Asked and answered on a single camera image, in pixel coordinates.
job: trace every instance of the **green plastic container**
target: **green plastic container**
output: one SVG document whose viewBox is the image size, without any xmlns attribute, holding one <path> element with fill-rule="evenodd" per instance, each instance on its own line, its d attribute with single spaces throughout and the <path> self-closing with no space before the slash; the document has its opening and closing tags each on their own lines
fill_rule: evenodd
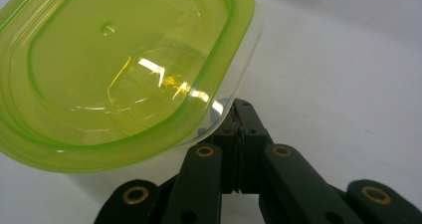
<svg viewBox="0 0 422 224">
<path fill-rule="evenodd" d="M 11 0 L 0 11 L 1 151 L 87 172 L 204 138 L 240 85 L 253 46 L 235 55 L 254 11 L 255 0 Z"/>
</svg>

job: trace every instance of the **translucent container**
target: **translucent container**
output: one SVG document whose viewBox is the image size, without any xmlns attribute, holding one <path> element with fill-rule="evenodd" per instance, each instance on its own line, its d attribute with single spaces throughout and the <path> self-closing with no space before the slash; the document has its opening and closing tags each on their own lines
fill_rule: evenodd
<svg viewBox="0 0 422 224">
<path fill-rule="evenodd" d="M 11 0 L 0 11 L 0 150 L 88 172 L 196 143 L 239 89 L 256 15 L 255 0 Z"/>
</svg>

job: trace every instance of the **white table surface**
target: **white table surface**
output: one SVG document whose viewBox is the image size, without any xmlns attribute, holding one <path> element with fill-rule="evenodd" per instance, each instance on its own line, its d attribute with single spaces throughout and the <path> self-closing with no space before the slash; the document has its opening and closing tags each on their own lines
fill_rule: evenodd
<svg viewBox="0 0 422 224">
<path fill-rule="evenodd" d="M 265 25 L 238 97 L 328 183 L 373 179 L 422 209 L 422 0 L 257 1 Z M 93 223 L 117 186 L 162 181 L 180 156 L 70 175 L 0 154 L 0 223 Z M 257 196 L 224 195 L 222 223 L 264 223 Z"/>
</svg>

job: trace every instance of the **plastic container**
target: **plastic container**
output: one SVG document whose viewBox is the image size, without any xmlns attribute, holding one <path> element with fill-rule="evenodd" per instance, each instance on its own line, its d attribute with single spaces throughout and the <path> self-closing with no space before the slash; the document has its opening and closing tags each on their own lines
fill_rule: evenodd
<svg viewBox="0 0 422 224">
<path fill-rule="evenodd" d="M 255 0 L 11 0 L 0 11 L 1 151 L 87 172 L 205 138 L 239 89 L 254 15 Z"/>
</svg>

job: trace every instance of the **green container lid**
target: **green container lid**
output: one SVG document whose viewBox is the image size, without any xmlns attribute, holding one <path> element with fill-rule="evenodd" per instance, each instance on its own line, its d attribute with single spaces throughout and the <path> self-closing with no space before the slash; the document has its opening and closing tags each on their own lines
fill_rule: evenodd
<svg viewBox="0 0 422 224">
<path fill-rule="evenodd" d="M 216 104 L 254 1 L 11 0 L 0 11 L 0 150 L 86 172 L 186 140 Z"/>
</svg>

